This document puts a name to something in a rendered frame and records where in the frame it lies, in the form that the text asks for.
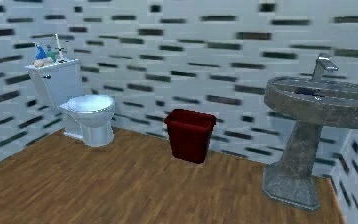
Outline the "dark red waste bin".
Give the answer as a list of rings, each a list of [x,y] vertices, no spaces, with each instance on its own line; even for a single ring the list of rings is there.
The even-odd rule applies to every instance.
[[[172,155],[201,164],[205,161],[216,117],[211,114],[174,109],[164,119]]]

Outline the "white toilet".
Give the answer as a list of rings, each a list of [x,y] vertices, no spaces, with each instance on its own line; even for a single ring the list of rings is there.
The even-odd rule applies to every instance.
[[[108,95],[85,94],[78,59],[27,65],[41,101],[64,117],[64,135],[101,147],[114,140],[111,119],[115,100]]]

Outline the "green bottle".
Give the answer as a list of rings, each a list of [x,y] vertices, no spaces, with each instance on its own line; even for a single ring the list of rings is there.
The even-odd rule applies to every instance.
[[[56,55],[55,53],[53,52],[52,48],[50,45],[47,45],[47,56],[50,57],[52,60],[53,60],[53,63],[56,62]]]

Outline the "beige cloth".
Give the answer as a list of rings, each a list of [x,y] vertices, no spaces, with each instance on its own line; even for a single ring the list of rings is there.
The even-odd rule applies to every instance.
[[[40,68],[40,67],[52,65],[53,63],[54,63],[53,59],[51,57],[47,57],[47,58],[42,58],[42,59],[36,59],[33,62],[33,65],[36,68]]]

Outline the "silver sink faucet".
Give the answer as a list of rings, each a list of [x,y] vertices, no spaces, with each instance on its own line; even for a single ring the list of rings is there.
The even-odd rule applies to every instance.
[[[327,53],[320,53],[318,55],[315,60],[315,67],[312,74],[312,79],[314,81],[320,80],[325,71],[334,72],[339,70],[339,67],[331,61],[331,58],[332,56]]]

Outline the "grey stone pedestal sink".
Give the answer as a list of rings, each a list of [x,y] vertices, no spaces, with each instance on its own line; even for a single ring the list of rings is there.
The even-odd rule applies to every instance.
[[[264,103],[296,123],[280,160],[264,168],[262,190],[274,200],[316,210],[312,169],[322,128],[358,129],[358,84],[276,77],[267,83]]]

